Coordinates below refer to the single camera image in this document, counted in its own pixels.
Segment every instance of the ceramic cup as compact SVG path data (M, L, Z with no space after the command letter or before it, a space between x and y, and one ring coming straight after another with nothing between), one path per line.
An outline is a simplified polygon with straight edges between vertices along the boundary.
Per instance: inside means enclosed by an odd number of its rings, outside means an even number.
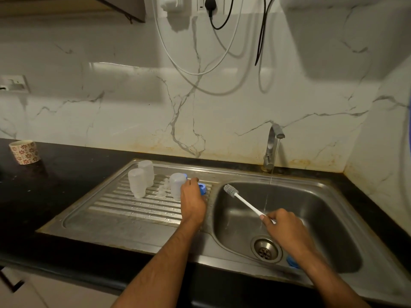
M32 164L40 161L39 152L37 151L36 143L32 140L19 140L9 144L14 158L18 164Z

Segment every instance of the switch plate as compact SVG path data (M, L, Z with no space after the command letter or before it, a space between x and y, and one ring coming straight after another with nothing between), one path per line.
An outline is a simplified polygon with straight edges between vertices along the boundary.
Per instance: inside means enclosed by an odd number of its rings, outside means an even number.
M20 89L14 89L13 85L21 85ZM0 76L0 92L30 93L25 76L23 75L2 75Z
M204 6L206 0L197 0L197 12L198 14L207 13L206 7ZM225 0L215 0L217 3L217 9L213 12L213 14L224 14L224 4Z

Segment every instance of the granite countertop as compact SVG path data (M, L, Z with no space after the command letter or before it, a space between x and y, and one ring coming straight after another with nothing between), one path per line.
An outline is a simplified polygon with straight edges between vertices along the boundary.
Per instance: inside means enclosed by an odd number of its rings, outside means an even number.
M133 158L259 171L257 165L37 143L42 161L18 165L0 139L0 265L120 294L151 255L35 232ZM411 272L411 237L343 174L276 168L284 175L336 186L404 268ZM188 263L179 306L254 307L313 303L316 290ZM374 304L374 307L387 307Z

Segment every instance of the wall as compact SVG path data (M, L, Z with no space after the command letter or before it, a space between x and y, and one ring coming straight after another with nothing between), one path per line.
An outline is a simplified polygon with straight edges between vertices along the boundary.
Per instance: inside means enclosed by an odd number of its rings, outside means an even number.
M398 42L394 58L410 50L409 33ZM411 235L410 78L408 55L382 82L344 173Z
M380 3L284 12L276 1L254 67L261 7L248 0L229 55L202 77L173 67L152 19L3 21L1 73L26 75L31 94L0 94L0 136L261 164L274 121L286 135L277 165L341 172L381 81L409 55L390 58L407 11ZM206 15L159 24L178 64L203 71L236 18L216 33Z

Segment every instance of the hand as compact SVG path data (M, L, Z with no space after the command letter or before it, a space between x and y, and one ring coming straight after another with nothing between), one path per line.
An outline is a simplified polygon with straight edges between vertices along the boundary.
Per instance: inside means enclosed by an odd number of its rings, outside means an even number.
M300 262L308 255L319 255L314 241L308 233L302 221L292 212L279 209L265 215L261 215L270 236L275 239L295 260Z
M198 178L187 180L181 186L181 223L192 221L200 227L206 216L206 210L207 204L201 196Z

